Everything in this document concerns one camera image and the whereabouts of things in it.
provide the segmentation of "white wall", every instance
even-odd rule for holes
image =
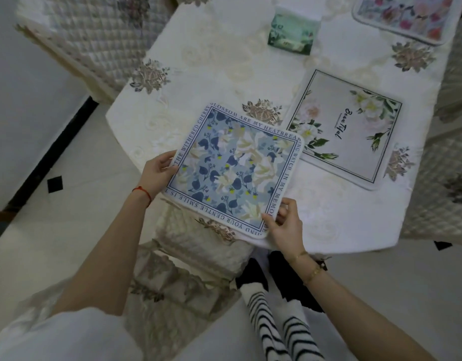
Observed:
[[[81,82],[14,29],[0,0],[0,210],[82,105]]]

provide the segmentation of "gold bracelet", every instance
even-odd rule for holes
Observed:
[[[313,272],[308,276],[308,278],[305,281],[303,281],[303,284],[305,284],[305,286],[308,286],[309,283],[321,273],[321,271],[323,271],[323,268],[318,265],[318,268],[315,268],[313,270]]]
[[[303,255],[307,255],[308,253],[306,251],[301,252],[299,255],[293,257],[292,259],[288,260],[288,263],[291,265],[292,263],[296,262],[298,258],[300,258]]]

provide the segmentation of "red string bracelet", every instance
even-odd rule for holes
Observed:
[[[150,194],[147,192],[147,190],[145,188],[143,188],[142,186],[138,186],[137,188],[132,189],[132,191],[134,191],[134,190],[141,190],[141,191],[143,191],[144,193],[147,194],[147,197],[149,198],[149,204],[147,205],[147,207],[149,207],[150,203],[152,202],[152,198],[150,197]]]

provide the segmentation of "table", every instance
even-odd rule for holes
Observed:
[[[307,68],[323,67],[401,98],[406,111],[377,191],[299,162],[286,196],[298,202],[305,248],[335,254],[395,245],[451,41],[430,47],[358,23],[350,12],[354,0],[188,2],[178,7],[107,113],[136,166],[142,170],[146,160],[179,148],[209,102],[263,120],[279,119]],[[276,2],[322,17],[311,56],[267,45]],[[244,239],[270,246],[267,240]]]

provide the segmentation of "white sleeve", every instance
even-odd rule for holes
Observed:
[[[123,318],[96,308],[54,315],[29,332],[0,342],[0,361],[141,361]]]

